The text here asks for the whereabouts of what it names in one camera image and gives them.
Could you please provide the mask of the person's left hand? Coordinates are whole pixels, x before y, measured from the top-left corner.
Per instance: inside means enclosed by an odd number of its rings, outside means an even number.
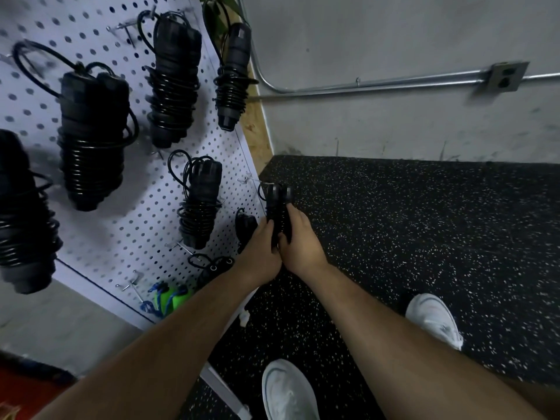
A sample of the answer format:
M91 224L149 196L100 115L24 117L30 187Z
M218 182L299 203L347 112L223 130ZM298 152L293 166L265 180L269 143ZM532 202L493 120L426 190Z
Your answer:
M259 225L242 253L236 258L228 274L234 282L247 291L274 280L281 271L282 263L268 262L259 256Z

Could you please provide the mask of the white left shoe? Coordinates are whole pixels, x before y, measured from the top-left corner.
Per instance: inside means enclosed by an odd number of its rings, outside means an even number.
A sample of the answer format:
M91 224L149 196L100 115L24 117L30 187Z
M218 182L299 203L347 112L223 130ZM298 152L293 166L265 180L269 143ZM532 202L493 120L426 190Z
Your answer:
M262 401L268 420L320 420L310 382L288 360L274 360L265 368Z

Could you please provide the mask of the white right shoe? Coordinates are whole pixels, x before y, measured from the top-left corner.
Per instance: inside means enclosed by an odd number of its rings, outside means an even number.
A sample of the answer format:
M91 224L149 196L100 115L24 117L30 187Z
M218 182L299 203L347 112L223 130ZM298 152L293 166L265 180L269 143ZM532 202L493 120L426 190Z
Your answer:
M433 337L461 351L464 338L442 299L429 293L418 294L407 306L405 318Z

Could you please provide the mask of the white perforated pegboard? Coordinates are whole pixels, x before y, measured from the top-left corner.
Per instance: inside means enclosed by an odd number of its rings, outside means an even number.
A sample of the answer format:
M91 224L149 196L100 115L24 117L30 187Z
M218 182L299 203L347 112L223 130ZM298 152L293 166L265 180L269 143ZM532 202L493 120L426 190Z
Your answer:
M136 27L129 28L136 48L128 43L124 30L117 36L106 30L107 26L136 20L141 11L153 8L157 13L184 14L202 35L200 89L193 124L186 138L161 153L150 143L146 118L150 112L146 97L151 93L147 67L154 66L155 56L138 40ZM106 64L129 83L139 137L124 150L122 184L95 211L74 209L63 186L57 144L60 105L25 77L11 59L12 46L24 40L52 48L72 63ZM213 81L219 66L199 0L0 0L0 129L16 133L29 155L31 169L53 181L46 193L60 222L63 241L53 278L141 329L158 318L143 312L134 293L121 292L116 284L126 284L134 277L133 270L143 272L136 288L147 300L153 297L149 290L155 282L183 282L194 288L200 274L189 265L183 250L165 248L166 243L181 240L177 210L184 199L183 187L167 169L173 150L183 149L191 157L208 155L223 167L222 206L200 253L212 259L235 256L237 210L243 208L256 218L264 214L256 185L237 181L246 172L257 178L242 127L237 125L228 133L218 126Z

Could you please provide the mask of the metal conduit pipe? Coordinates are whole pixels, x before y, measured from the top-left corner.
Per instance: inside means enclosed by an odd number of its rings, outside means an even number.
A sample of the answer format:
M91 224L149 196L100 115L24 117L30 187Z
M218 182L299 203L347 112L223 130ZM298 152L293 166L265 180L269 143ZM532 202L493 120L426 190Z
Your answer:
M253 100L472 87L530 62L520 87L560 83L560 0L241 0Z

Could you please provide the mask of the person's right hand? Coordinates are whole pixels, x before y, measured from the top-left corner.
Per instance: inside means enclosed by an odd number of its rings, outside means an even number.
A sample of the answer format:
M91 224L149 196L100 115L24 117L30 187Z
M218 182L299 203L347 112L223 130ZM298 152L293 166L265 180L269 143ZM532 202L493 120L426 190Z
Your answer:
M290 239L284 233L278 234L278 248L287 270L304 282L317 276L328 265L323 247L307 216L306 227L291 226Z

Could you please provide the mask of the wooden board panel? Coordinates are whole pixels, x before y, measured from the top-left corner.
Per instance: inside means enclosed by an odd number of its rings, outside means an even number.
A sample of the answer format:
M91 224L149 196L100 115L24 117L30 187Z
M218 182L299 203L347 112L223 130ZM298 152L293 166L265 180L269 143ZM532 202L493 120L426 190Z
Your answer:
M228 52L228 31L235 23L248 23L241 12L241 0L199 0L204 26L211 38L214 51L220 62L226 60ZM273 157L269 133L265 124L263 107L260 101L253 101L258 95L255 84L248 86L249 101L241 114L239 125L242 127L256 172L259 174Z

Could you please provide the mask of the person's right forearm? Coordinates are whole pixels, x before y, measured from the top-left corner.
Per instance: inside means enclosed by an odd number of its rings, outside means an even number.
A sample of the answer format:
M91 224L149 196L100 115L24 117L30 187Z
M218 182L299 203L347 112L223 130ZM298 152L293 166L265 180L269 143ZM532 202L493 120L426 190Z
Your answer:
M388 420L545 420L494 374L332 265L316 264L297 275L332 318Z

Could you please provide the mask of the white pegboard stand frame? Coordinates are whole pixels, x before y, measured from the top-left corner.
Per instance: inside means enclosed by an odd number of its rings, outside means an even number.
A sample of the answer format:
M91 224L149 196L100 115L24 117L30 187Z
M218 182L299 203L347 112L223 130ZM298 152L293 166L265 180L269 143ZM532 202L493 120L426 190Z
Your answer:
M200 372L200 378L240 420L252 419L248 407L240 401L218 372L208 362L204 364Z

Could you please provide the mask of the white shoe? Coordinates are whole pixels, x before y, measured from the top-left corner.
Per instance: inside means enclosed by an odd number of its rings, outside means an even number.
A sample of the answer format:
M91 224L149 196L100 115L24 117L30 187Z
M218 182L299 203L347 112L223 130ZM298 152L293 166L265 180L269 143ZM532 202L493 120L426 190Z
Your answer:
M418 294L407 306L405 318L433 337L461 351L464 338L442 299L429 293Z
M274 360L265 368L262 401L268 420L320 420L310 382L288 360Z

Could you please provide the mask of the grey electrical outlet box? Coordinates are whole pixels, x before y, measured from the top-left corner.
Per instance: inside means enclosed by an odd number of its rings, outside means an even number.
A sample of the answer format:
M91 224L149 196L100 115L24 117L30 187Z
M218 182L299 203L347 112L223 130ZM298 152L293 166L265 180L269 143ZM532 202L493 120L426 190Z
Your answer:
M530 62L521 60L493 64L488 72L486 91L490 93L517 91L529 64Z

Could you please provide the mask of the person's left forearm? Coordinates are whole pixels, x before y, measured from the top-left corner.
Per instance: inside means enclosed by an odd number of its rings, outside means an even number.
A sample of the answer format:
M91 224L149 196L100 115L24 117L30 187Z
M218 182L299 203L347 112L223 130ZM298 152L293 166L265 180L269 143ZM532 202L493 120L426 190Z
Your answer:
M276 273L235 266L33 420L174 420L242 301Z

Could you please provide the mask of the person's right leg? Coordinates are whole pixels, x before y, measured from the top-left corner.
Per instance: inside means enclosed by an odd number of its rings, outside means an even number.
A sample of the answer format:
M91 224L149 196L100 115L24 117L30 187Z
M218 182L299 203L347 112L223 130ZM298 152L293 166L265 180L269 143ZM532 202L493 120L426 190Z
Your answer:
M560 420L560 388L497 375L548 420Z

